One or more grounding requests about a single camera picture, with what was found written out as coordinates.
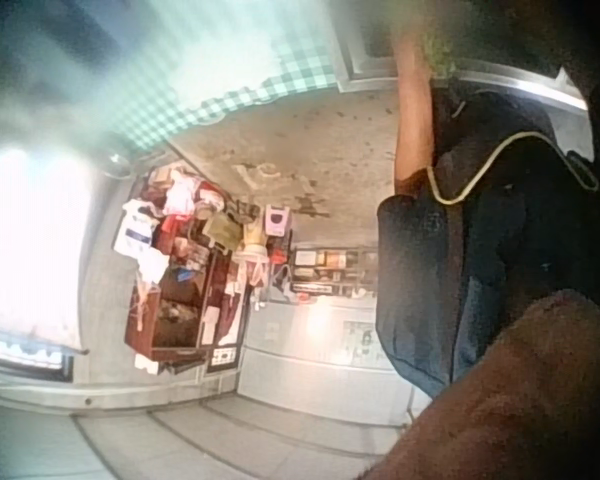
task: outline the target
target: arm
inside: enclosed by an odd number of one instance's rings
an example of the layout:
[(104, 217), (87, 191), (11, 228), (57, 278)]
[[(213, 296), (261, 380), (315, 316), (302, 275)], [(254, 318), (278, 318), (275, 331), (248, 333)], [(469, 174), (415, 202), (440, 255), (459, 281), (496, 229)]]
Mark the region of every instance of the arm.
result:
[(597, 466), (600, 308), (565, 291), (533, 304), (362, 478), (573, 478)]
[(413, 174), (433, 162), (431, 72), (418, 35), (401, 36), (394, 43), (394, 52), (400, 104), (394, 184), (396, 194), (406, 194), (413, 182)]

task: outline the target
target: white bag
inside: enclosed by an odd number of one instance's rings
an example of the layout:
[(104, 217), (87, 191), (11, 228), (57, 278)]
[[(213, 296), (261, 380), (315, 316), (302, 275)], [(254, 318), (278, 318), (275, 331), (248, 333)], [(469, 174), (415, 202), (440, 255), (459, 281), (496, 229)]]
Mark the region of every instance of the white bag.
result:
[(150, 202), (129, 200), (122, 206), (127, 214), (122, 219), (118, 236), (113, 245), (116, 252), (138, 259), (145, 250), (151, 247), (153, 231), (160, 222), (138, 211), (141, 207), (148, 206), (147, 203)]

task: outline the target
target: yellow cord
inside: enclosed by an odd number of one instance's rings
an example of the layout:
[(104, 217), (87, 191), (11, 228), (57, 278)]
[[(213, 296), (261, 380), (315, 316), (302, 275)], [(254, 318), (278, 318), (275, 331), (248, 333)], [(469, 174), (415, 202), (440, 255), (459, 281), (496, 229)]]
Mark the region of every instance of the yellow cord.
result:
[[(539, 138), (541, 140), (544, 140), (549, 145), (551, 145), (551, 147), (560, 156), (560, 158), (562, 159), (564, 164), (567, 166), (567, 168), (569, 169), (571, 174), (574, 176), (574, 178), (578, 181), (578, 183), (580, 184), (580, 186), (583, 189), (590, 191), (590, 192), (598, 191), (598, 188), (600, 186), (600, 184), (598, 183), (598, 179), (595, 177), (593, 172), (591, 172), (591, 170), (589, 170), (589, 167), (587, 167), (579, 159), (576, 159), (576, 158), (568, 159), (560, 151), (560, 149), (553, 144), (553, 142), (551, 140), (549, 140), (546, 136), (542, 135), (541, 133), (519, 132), (519, 133), (516, 133), (515, 135), (510, 136), (509, 138), (504, 140), (500, 145), (498, 145), (498, 147), (493, 151), (493, 153), (491, 153), (491, 155), (489, 156), (487, 161), (484, 163), (482, 168), (480, 168), (480, 170), (478, 170), (478, 173), (476, 173), (474, 175), (474, 177), (471, 179), (471, 181), (469, 183), (467, 183), (467, 186), (464, 187), (462, 192), (460, 192), (460, 195), (458, 195), (455, 198), (446, 199), (446, 198), (442, 197), (442, 195), (440, 193), (440, 189), (438, 188), (438, 182), (436, 181), (436, 176), (435, 176), (433, 167), (428, 166), (427, 167), (427, 176), (429, 177), (429, 183), (431, 184), (431, 191), (433, 192), (433, 196), (442, 205), (456, 205), (456, 204), (464, 201), (469, 196), (469, 194), (472, 192), (472, 190), (475, 188), (475, 186), (478, 184), (480, 179), (482, 179), (482, 177), (484, 177), (484, 175), (489, 171), (489, 169), (493, 165), (493, 162), (495, 162), (496, 158), (498, 158), (498, 155), (500, 155), (505, 148), (507, 148), (509, 145), (511, 145), (513, 142), (515, 142), (517, 140), (520, 140), (522, 138), (529, 138), (529, 137)], [(582, 172), (584, 172), (584, 174), (586, 174), (587, 177), (589, 177), (591, 184), (588, 185), (585, 182), (583, 177), (581, 177), (580, 174), (574, 168), (574, 164), (577, 165), (582, 170)]]

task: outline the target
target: checkered curtain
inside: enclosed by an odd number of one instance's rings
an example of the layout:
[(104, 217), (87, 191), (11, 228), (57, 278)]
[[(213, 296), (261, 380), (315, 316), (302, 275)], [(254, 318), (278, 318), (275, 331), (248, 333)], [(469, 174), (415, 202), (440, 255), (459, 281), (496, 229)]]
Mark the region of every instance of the checkered curtain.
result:
[[(99, 121), (142, 150), (239, 108), (336, 85), (314, 0), (146, 1), (153, 13), (147, 41), (113, 70), (96, 102)], [(270, 38), (282, 73), (255, 90), (228, 92), (195, 109), (183, 105), (170, 78), (186, 48), (210, 34), (243, 31)]]

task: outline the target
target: wall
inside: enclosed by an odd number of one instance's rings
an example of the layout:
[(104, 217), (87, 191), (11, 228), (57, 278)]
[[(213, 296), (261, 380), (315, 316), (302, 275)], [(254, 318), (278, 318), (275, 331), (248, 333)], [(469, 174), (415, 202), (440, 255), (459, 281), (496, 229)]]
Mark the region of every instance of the wall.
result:
[(407, 410), (417, 416), (429, 399), (399, 377), (382, 352), (375, 302), (321, 300), (270, 303), (252, 313), (238, 393), (344, 421), (408, 423)]
[(204, 376), (199, 367), (177, 376), (168, 372), (154, 376), (134, 367), (135, 352), (124, 343), (124, 331), (136, 262), (111, 248), (132, 182), (107, 184), (100, 178), (92, 190), (97, 215), (90, 225), (95, 232), (85, 261), (80, 305), (82, 343), (88, 354), (75, 357), (70, 385), (0, 375), (0, 402), (69, 409), (130, 408), (235, 389), (236, 372)]

